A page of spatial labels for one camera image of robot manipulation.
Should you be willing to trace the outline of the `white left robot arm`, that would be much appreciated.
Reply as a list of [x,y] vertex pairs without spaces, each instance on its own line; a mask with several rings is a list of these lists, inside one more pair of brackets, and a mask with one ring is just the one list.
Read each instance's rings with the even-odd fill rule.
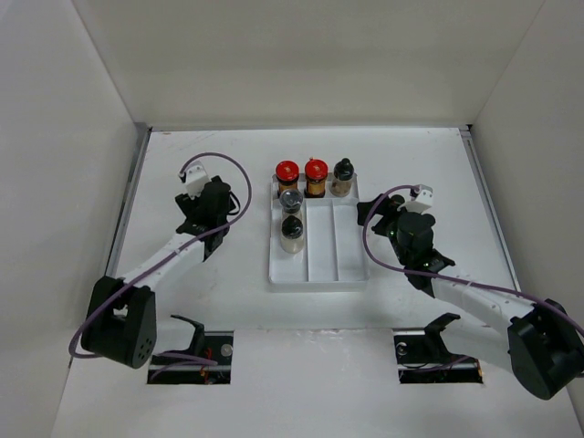
[[156,288],[204,263],[223,243],[228,219],[239,207],[231,186],[218,176],[175,202],[185,220],[170,241],[142,266],[118,278],[103,276],[93,287],[80,335],[85,351],[132,369],[143,366],[157,340]]

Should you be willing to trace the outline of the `black-top white powder grinder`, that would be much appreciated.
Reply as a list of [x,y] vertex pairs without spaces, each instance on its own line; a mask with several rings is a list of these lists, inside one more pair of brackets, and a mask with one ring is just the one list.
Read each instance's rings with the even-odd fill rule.
[[280,244],[289,254],[299,253],[304,246],[304,223],[295,215],[286,215],[280,225]]

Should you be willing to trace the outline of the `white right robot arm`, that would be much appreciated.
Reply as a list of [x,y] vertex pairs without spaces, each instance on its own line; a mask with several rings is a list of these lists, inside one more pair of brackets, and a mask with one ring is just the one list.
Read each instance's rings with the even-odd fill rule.
[[404,274],[416,290],[449,303],[480,320],[465,325],[457,314],[428,324],[423,350],[432,360],[450,355],[487,361],[513,374],[540,400],[549,400],[583,375],[583,328],[556,301],[480,283],[433,245],[433,189],[409,186],[404,199],[397,188],[357,204],[357,223],[389,240]]

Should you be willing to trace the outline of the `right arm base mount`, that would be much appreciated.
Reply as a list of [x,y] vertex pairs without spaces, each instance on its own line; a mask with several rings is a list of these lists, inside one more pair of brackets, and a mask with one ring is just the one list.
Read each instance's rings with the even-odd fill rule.
[[460,319],[445,313],[423,328],[393,331],[400,384],[483,383],[479,361],[453,354],[443,342],[443,332]]

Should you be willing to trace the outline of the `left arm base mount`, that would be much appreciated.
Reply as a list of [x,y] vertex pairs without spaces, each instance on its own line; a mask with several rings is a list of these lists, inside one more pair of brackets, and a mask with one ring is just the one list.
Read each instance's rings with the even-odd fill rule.
[[174,314],[159,327],[148,363],[149,385],[228,385],[235,334],[208,330],[204,324]]

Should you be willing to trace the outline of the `red-lid sauce jar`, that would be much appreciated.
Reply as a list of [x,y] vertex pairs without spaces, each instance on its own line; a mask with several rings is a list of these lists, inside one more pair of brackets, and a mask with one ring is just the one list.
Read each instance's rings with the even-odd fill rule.
[[328,176],[328,165],[321,159],[310,158],[305,165],[305,196],[307,198],[324,197]]
[[291,160],[284,160],[277,164],[276,169],[277,196],[286,190],[298,188],[299,167]]

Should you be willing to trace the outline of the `black-top brown chunk grinder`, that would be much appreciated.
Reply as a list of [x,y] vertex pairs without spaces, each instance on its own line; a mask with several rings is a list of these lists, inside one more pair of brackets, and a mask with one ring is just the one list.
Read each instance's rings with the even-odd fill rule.
[[354,177],[354,166],[349,158],[337,162],[333,169],[331,193],[338,197],[347,196],[350,192]]

